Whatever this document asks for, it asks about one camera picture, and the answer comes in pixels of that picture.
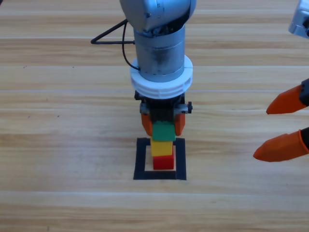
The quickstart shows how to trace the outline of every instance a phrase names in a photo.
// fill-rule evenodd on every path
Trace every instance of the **black screw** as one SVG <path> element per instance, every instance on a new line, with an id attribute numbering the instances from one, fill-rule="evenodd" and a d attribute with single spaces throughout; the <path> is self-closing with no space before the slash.
<path id="1" fill-rule="evenodd" d="M 192 113 L 192 110 L 193 110 L 193 106 L 192 106 L 192 102 L 190 101 L 188 103 L 188 113 L 191 114 Z"/>

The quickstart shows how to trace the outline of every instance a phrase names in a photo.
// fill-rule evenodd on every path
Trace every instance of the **table surface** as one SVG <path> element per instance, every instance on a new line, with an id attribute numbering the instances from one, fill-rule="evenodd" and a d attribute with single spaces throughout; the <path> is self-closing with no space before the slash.
<path id="1" fill-rule="evenodd" d="M 287 30 L 296 5 L 198 0 L 186 27 L 188 180 L 134 181 L 146 133 L 129 67 L 121 46 L 90 44 L 124 19 L 119 1 L 4 0 L 0 231 L 307 232 L 309 156 L 252 157 L 265 140 L 309 125 L 308 110 L 265 112 L 308 77 L 309 41 Z M 126 53 L 133 60 L 134 46 Z"/>

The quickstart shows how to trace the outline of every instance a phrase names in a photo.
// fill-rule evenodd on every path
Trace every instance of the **black cable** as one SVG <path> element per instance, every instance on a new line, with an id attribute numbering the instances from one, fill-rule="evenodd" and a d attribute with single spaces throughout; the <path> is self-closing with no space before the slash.
<path id="1" fill-rule="evenodd" d="M 91 44 L 135 44 L 135 41 L 100 41 L 98 42 L 99 39 L 102 39 L 104 36 L 107 36 L 114 30 L 117 30 L 118 28 L 122 27 L 124 24 L 128 23 L 128 20 L 125 19 L 124 21 L 118 23 L 116 26 L 113 26 L 112 28 L 108 29 L 106 32 L 98 35 L 96 38 L 91 40 Z"/>
<path id="2" fill-rule="evenodd" d="M 133 66 L 132 64 L 130 64 L 130 62 L 127 60 L 127 58 L 126 58 L 126 54 L 125 54 L 125 43 L 124 43 L 124 41 L 125 41 L 125 35 L 126 35 L 126 24 L 127 24 L 127 22 L 125 23 L 125 27 L 124 27 L 124 32 L 123 32 L 123 34 L 122 34 L 122 53 L 123 53 L 123 55 L 124 55 L 124 58 L 125 58 L 125 60 L 126 60 L 126 63 L 129 65 L 129 66 L 131 66 L 133 69 L 136 69 L 136 70 L 138 70 L 138 71 L 140 71 L 140 68 L 137 68 L 137 67 L 135 67 L 135 66 Z"/>
<path id="3" fill-rule="evenodd" d="M 96 38 L 91 40 L 91 44 L 122 44 L 122 53 L 124 55 L 124 58 L 126 60 L 126 63 L 132 67 L 133 69 L 136 70 L 140 70 L 140 68 L 137 68 L 135 66 L 133 66 L 132 64 L 130 64 L 130 62 L 127 60 L 126 58 L 126 53 L 125 53 L 125 44 L 135 44 L 135 41 L 125 41 L 125 34 L 126 34 L 126 25 L 128 23 L 128 20 L 125 19 L 124 21 L 118 23 L 117 25 L 113 26 L 112 28 L 108 29 L 106 32 L 98 35 Z M 124 32 L 122 34 L 122 41 L 101 41 L 98 42 L 99 39 L 102 39 L 104 36 L 110 34 L 111 32 L 113 32 L 114 30 L 117 30 L 118 28 L 120 28 L 121 26 L 125 26 L 124 27 Z"/>

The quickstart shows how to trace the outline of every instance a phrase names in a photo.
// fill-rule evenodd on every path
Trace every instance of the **orange gripper pad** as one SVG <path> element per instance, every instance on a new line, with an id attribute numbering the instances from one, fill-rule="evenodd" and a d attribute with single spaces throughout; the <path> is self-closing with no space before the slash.
<path id="1" fill-rule="evenodd" d="M 153 135 L 153 124 L 150 120 L 150 115 L 141 114 L 141 123 L 149 136 Z"/>
<path id="2" fill-rule="evenodd" d="M 253 157 L 266 162 L 281 162 L 309 154 L 300 132 L 301 130 L 283 134 L 266 141 L 256 150 Z"/>
<path id="3" fill-rule="evenodd" d="M 180 136 L 183 132 L 184 129 L 184 125 L 185 125 L 185 115 L 181 114 L 181 115 L 176 115 L 175 117 L 175 133 L 176 136 Z"/>
<path id="4" fill-rule="evenodd" d="M 269 105 L 266 113 L 269 115 L 287 114 L 306 108 L 307 106 L 304 105 L 299 99 L 301 88 L 301 85 L 299 85 L 279 94 L 278 97 Z"/>

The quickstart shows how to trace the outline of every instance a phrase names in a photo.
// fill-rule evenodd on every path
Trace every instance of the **black tape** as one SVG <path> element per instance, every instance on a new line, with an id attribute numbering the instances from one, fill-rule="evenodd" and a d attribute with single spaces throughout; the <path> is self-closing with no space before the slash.
<path id="1" fill-rule="evenodd" d="M 185 160 L 185 139 L 177 138 L 173 142 L 176 146 L 175 171 L 145 171 L 146 147 L 150 146 L 150 139 L 138 138 L 136 143 L 136 160 L 134 180 L 187 180 Z"/>

